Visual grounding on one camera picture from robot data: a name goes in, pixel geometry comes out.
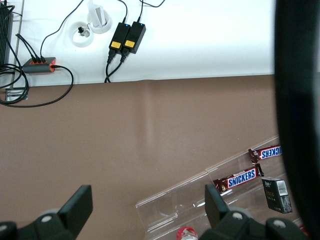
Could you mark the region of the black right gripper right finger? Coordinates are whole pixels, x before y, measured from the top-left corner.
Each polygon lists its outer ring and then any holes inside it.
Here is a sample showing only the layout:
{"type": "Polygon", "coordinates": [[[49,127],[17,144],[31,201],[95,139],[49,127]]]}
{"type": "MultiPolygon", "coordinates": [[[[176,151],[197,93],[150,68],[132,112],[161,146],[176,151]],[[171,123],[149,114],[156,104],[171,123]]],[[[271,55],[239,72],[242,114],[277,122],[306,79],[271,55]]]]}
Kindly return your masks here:
{"type": "Polygon", "coordinates": [[[204,190],[205,212],[211,228],[201,240],[307,240],[308,237],[292,221],[269,218],[261,224],[249,217],[243,208],[230,210],[218,189],[207,184],[204,190]]]}

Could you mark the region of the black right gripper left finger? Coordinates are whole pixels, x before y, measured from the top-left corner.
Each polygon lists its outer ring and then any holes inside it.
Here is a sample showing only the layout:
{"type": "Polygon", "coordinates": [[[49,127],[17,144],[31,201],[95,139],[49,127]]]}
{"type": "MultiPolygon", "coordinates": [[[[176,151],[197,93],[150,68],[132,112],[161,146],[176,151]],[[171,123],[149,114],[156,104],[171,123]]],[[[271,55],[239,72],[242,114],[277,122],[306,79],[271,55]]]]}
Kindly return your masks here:
{"type": "Polygon", "coordinates": [[[49,211],[24,227],[0,223],[2,240],[75,240],[93,212],[92,187],[82,185],[57,211],[49,211]]]}

